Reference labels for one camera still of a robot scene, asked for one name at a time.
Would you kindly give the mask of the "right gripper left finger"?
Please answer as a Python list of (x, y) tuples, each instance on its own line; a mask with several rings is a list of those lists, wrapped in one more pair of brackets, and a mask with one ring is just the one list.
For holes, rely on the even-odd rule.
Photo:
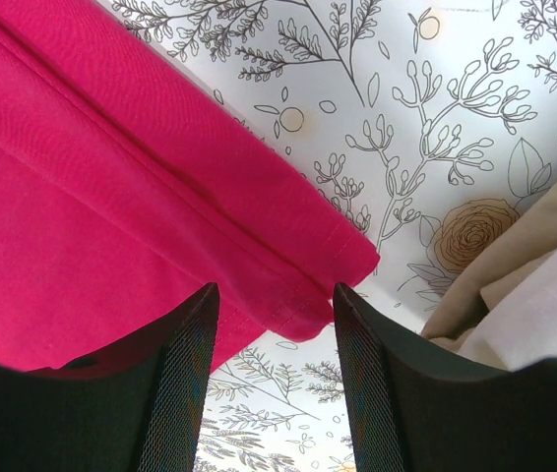
[(217, 335), (207, 284), (59, 369), (0, 365), (0, 471), (189, 471)]

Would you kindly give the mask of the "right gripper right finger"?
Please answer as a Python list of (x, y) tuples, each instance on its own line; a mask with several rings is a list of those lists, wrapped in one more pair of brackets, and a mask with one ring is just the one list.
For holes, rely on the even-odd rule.
[(339, 284), (335, 331), (360, 471), (557, 471), (557, 358), (458, 356)]

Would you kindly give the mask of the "magenta t shirt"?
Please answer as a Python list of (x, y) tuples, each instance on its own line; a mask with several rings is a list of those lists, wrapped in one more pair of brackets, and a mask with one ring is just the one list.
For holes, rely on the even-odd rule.
[(214, 282), (213, 363), (311, 339), (378, 254), (92, 1), (0, 1), (0, 364), (59, 367)]

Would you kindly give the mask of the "white printed folded t shirt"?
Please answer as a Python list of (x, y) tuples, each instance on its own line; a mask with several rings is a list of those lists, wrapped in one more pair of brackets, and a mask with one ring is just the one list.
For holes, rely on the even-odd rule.
[(459, 354), (509, 371), (557, 357), (557, 252), (489, 313)]

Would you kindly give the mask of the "beige folded t shirt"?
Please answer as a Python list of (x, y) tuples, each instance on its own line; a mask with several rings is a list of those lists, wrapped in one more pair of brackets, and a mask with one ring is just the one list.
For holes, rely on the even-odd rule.
[(456, 279), (421, 334), (458, 355), (497, 305), (557, 252), (557, 182)]

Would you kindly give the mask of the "floral patterned table mat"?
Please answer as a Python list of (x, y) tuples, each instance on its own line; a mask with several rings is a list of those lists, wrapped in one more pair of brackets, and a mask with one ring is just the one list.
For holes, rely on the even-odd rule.
[(377, 248), (421, 330), (557, 181), (557, 1), (109, 1)]

